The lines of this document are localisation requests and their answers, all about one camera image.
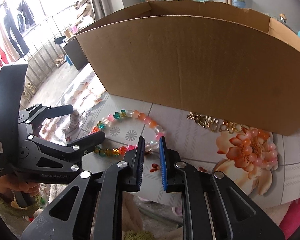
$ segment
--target metal screw head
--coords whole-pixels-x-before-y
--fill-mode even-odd
[[[72,165],[71,166],[71,170],[72,171],[78,171],[79,170],[79,166],[78,165]]]
[[[222,179],[225,175],[223,174],[223,172],[221,171],[216,171],[214,173],[214,177],[217,178],[217,179]]]
[[[178,168],[180,168],[180,169],[183,169],[183,168],[186,166],[186,163],[184,163],[184,162],[177,162],[177,163],[176,163],[176,166],[177,166]]]
[[[120,162],[118,162],[118,164],[117,164],[117,166],[118,166],[119,168],[127,167],[127,165],[128,165],[128,163],[125,162],[125,161],[120,161]]]
[[[83,179],[89,178],[90,177],[90,172],[89,171],[83,171],[80,173],[80,177]]]

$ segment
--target cardboard box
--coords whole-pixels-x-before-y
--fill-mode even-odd
[[[144,2],[76,38],[110,94],[283,135],[300,127],[300,38],[252,9]]]

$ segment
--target beaded bracelet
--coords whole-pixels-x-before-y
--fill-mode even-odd
[[[115,120],[123,119],[126,117],[133,117],[134,119],[143,121],[146,125],[149,125],[149,127],[156,133],[155,140],[152,140],[150,143],[145,143],[145,152],[150,152],[151,150],[156,150],[159,148],[159,138],[164,136],[162,127],[158,125],[156,121],[152,120],[151,117],[146,116],[145,113],[140,113],[138,110],[132,111],[122,109],[119,112],[115,112],[114,114],[109,114],[108,116],[102,118],[102,120],[97,123],[97,126],[94,126],[92,128],[92,132],[90,132],[90,134],[98,132],[100,130],[104,130],[107,127],[110,127],[112,125],[112,122],[114,122]],[[121,146],[120,148],[114,148],[112,150],[109,148],[104,149],[96,146],[94,152],[102,157],[119,156],[124,155],[126,151],[136,149],[137,146],[138,145],[128,145],[127,147]]]

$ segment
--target human hand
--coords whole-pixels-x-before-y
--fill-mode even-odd
[[[14,174],[7,174],[0,177],[0,194],[7,198],[11,198],[11,190],[22,191],[29,193],[31,197],[39,193],[39,183],[35,182],[21,182]]]

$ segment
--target green fabric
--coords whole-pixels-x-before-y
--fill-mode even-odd
[[[6,212],[10,213],[13,216],[16,217],[32,217],[33,214],[39,209],[40,205],[40,194],[34,197],[35,203],[27,209],[18,209],[11,206],[11,203],[6,203],[1,197],[0,197],[0,208],[4,209]]]
[[[139,233],[128,231],[125,233],[123,240],[155,240],[155,238],[149,231],[142,231]]]

